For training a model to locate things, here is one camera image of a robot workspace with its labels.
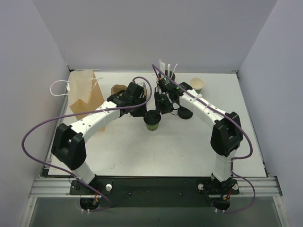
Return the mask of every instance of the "wall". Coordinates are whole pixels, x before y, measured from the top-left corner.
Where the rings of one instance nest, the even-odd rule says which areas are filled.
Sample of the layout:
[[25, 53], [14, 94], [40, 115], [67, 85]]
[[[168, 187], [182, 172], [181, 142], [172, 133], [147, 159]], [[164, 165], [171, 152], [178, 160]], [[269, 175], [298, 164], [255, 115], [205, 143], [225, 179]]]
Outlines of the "wall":
[[291, 226], [302, 226], [303, 1], [279, 0], [240, 69], [259, 145]]
[[276, 0], [33, 0], [71, 69], [238, 70]]
[[[58, 114], [62, 99], [51, 96], [49, 87], [69, 72], [31, 0], [1, 1], [0, 31], [0, 226], [16, 227], [42, 168], [22, 152], [22, 137]], [[31, 154], [45, 158], [53, 130], [54, 124], [48, 124], [29, 137]]]

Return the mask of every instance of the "beige cup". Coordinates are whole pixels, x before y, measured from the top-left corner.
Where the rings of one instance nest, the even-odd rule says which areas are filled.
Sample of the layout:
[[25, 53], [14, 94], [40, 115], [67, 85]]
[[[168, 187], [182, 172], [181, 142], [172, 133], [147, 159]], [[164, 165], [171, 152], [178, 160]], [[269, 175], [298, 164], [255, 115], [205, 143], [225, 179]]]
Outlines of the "beige cup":
[[204, 81], [200, 78], [192, 78], [189, 84], [198, 94], [200, 94], [202, 88], [204, 87]]

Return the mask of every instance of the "tabletop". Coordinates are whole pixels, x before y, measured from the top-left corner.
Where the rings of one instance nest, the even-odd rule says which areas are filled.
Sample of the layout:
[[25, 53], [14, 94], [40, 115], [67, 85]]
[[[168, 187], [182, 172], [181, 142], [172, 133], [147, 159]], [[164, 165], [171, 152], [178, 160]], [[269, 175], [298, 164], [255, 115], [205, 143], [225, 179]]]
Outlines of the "tabletop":
[[[142, 76], [154, 88], [156, 76], [141, 72], [95, 72], [104, 99], [110, 96], [115, 84], [128, 85], [132, 78]], [[201, 78], [205, 86], [203, 98], [218, 108], [240, 116], [241, 125], [253, 145], [253, 155], [245, 160], [234, 161], [234, 172], [247, 177], [265, 177], [262, 156], [250, 122], [244, 99], [235, 74], [176, 73], [176, 82]], [[154, 109], [154, 98], [147, 109]], [[71, 114], [69, 107], [66, 114]], [[75, 117], [65, 118], [67, 125], [77, 121]], [[210, 145], [212, 129], [201, 119], [193, 116], [183, 120], [172, 114], [162, 116], [156, 131], [146, 129], [142, 117], [124, 115], [110, 122], [104, 131], [93, 135], [86, 143], [86, 162], [97, 175], [110, 176], [210, 176], [214, 170], [216, 153]], [[248, 142], [243, 139], [236, 156], [249, 153]], [[52, 164], [67, 167], [53, 156]], [[67, 175], [50, 168], [49, 175]]]

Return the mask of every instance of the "black lid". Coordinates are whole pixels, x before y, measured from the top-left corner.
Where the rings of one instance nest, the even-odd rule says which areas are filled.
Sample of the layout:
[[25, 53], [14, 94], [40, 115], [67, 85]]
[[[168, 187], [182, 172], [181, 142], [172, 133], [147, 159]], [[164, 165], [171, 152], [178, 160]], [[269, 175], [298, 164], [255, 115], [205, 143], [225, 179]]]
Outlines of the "black lid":
[[158, 111], [149, 110], [147, 111], [147, 115], [143, 117], [143, 120], [147, 125], [155, 125], [160, 122], [161, 115]]

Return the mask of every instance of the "purple cable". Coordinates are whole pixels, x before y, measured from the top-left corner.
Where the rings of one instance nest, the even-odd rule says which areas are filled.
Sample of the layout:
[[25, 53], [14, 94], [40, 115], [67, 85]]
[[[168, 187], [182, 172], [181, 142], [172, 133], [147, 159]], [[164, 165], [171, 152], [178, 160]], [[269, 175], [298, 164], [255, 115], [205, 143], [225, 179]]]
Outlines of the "purple cable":
[[[143, 79], [145, 80], [145, 82], [148, 84], [148, 86], [150, 87], [150, 95], [148, 96], [148, 98], [146, 99], [145, 102], [141, 103], [141, 104], [138, 104], [138, 105], [133, 105], [133, 106], [124, 106], [124, 107], [115, 107], [115, 108], [108, 108], [107, 111], [111, 111], [111, 110], [125, 110], [125, 109], [133, 109], [133, 108], [137, 108], [137, 107], [140, 107], [140, 106], [143, 106], [145, 105], [150, 99], [151, 99], [151, 96], [152, 96], [152, 86], [150, 84], [150, 82], [145, 79], [144, 77], [135, 77], [133, 78], [133, 81], [135, 81], [136, 79]], [[86, 111], [86, 112], [82, 112], [82, 113], [73, 113], [73, 114], [68, 114], [68, 115], [62, 115], [62, 116], [58, 116], [58, 117], [54, 117], [54, 118], [51, 118], [51, 119], [48, 119], [48, 120], [45, 120], [39, 124], [37, 124], [36, 126], [34, 126], [33, 128], [31, 128], [23, 137], [22, 139], [22, 142], [21, 142], [21, 147], [22, 147], [22, 150], [23, 152], [29, 157], [31, 158], [32, 160], [38, 162], [38, 163], [41, 163], [41, 164], [44, 164], [45, 166], [50, 166], [50, 167], [53, 167], [53, 168], [56, 168], [56, 169], [59, 169], [59, 170], [62, 170], [70, 175], [72, 175], [73, 177], [75, 177], [80, 183], [82, 183], [83, 185], [85, 185], [86, 187], [88, 187], [89, 189], [93, 190], [95, 193], [101, 195], [107, 202], [109, 202], [109, 204], [111, 204], [111, 201], [105, 196], [103, 195], [101, 192], [97, 191], [96, 189], [94, 189], [93, 187], [89, 186], [88, 184], [86, 184], [85, 182], [83, 182], [81, 179], [77, 178], [77, 176], [75, 174], [73, 174], [71, 171], [68, 171], [66, 169], [63, 169], [59, 166], [55, 166], [55, 165], [52, 165], [52, 164], [49, 164], [49, 163], [46, 163], [44, 161], [41, 161], [37, 158], [35, 158], [34, 156], [30, 155], [29, 152], [26, 150], [25, 148], [25, 140], [26, 138], [29, 136], [29, 134], [35, 130], [36, 128], [40, 127], [41, 125], [44, 125], [48, 122], [51, 122], [51, 121], [55, 121], [55, 120], [58, 120], [58, 119], [61, 119], [61, 118], [66, 118], [66, 117], [74, 117], [74, 116], [78, 116], [78, 115], [83, 115], [83, 114], [94, 114], [94, 113], [99, 113], [99, 112], [103, 112], [103, 110], [94, 110], [94, 111]], [[95, 209], [94, 211], [99, 211], [99, 210], [104, 210], [104, 209], [108, 209], [110, 207], [102, 207], [102, 208], [99, 208], [99, 209]]]
[[[171, 78], [169, 78], [168, 76], [166, 76], [165, 73], [163, 73], [157, 66], [152, 65], [152, 68], [153, 68], [153, 70], [155, 71], [156, 75], [158, 74], [158, 73], [157, 73], [157, 71], [158, 71], [159, 73], [161, 73], [161, 75], [163, 75], [166, 79], [168, 79], [172, 84], [176, 85], [178, 88], [180, 88], [180, 89], [181, 89], [182, 91], [184, 91], [186, 94], [188, 94], [190, 97], [195, 98], [195, 96], [193, 96], [191, 93], [187, 92], [182, 86], [179, 86], [179, 84], [177, 84], [177, 83], [176, 83], [175, 81], [173, 81]], [[203, 105], [207, 106], [208, 109], [210, 109], [210, 110], [214, 111], [215, 113], [221, 115], [222, 117], [225, 117], [226, 119], [228, 119], [231, 123], [233, 123], [233, 124], [242, 132], [242, 134], [243, 134], [244, 137], [246, 138], [246, 140], [247, 140], [247, 142], [248, 142], [248, 144], [249, 144], [249, 146], [250, 146], [250, 153], [249, 153], [248, 155], [246, 155], [246, 156], [243, 156], [243, 157], [233, 157], [231, 160], [233, 161], [233, 160], [237, 160], [237, 159], [246, 159], [246, 158], [249, 158], [249, 157], [252, 155], [253, 149], [252, 149], [252, 143], [251, 143], [251, 141], [250, 141], [248, 135], [246, 134], [246, 132], [245, 132], [245, 131], [244, 131], [244, 130], [243, 130], [243, 129], [242, 129], [242, 128], [241, 128], [241, 127], [240, 127], [232, 118], [230, 118], [229, 116], [227, 116], [227, 115], [225, 115], [225, 114], [223, 114], [223, 113], [217, 111], [216, 109], [214, 109], [214, 108], [208, 106], [205, 102], [203, 102], [203, 101], [200, 100], [200, 99], [197, 99], [197, 101], [200, 102], [200, 103], [202, 103]], [[249, 205], [247, 205], [246, 207], [243, 207], [243, 208], [238, 209], [238, 210], [225, 211], [225, 213], [237, 213], [237, 212], [240, 212], [240, 211], [242, 211], [242, 210], [245, 210], [245, 209], [251, 207], [251, 206], [254, 204], [255, 200], [256, 200], [256, 191], [255, 191], [255, 188], [254, 188], [254, 186], [252, 185], [252, 183], [251, 183], [249, 180], [247, 180], [246, 178], [244, 178], [243, 176], [240, 176], [240, 175], [235, 174], [233, 171], [232, 171], [232, 174], [234, 174], [235, 176], [237, 176], [237, 177], [239, 177], [239, 178], [245, 180], [246, 182], [248, 182], [248, 183], [251, 185], [251, 187], [252, 187], [252, 190], [253, 190], [254, 195], [253, 195], [253, 198], [252, 198], [251, 203], [250, 203]]]

